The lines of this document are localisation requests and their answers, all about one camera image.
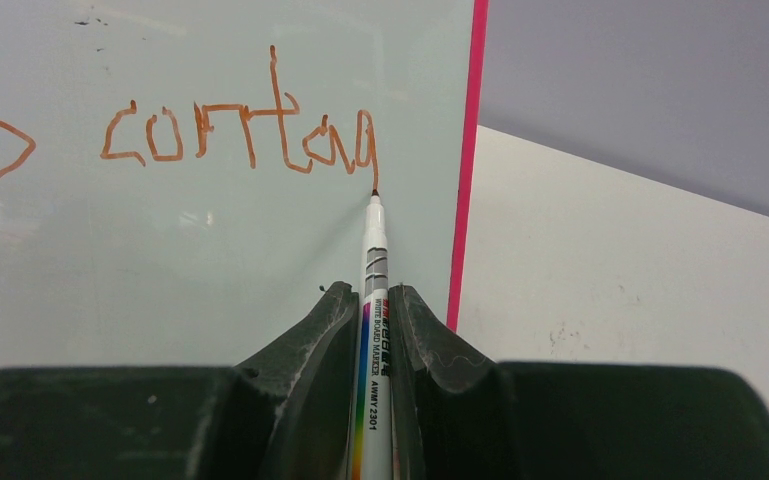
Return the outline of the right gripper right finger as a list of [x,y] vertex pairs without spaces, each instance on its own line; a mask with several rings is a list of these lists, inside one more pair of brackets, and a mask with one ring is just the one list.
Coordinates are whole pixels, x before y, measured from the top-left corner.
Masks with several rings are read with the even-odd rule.
[[495,362],[407,285],[389,316],[402,479],[769,479],[769,411],[730,371]]

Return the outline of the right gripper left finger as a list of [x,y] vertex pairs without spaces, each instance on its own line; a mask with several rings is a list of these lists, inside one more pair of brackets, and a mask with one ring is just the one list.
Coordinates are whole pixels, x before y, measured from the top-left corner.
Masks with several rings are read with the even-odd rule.
[[0,479],[343,479],[344,282],[236,366],[0,369]]

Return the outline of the white whiteboard marker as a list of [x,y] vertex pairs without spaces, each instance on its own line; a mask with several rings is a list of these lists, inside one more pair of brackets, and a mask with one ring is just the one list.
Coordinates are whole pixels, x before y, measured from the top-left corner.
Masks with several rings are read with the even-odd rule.
[[393,477],[391,338],[385,209],[374,190],[365,210],[351,479]]

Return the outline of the pink framed whiteboard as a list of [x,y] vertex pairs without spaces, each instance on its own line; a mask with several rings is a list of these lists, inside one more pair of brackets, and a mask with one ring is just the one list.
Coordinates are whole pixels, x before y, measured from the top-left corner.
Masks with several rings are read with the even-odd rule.
[[226,364],[462,277],[484,1],[0,1],[0,368]]

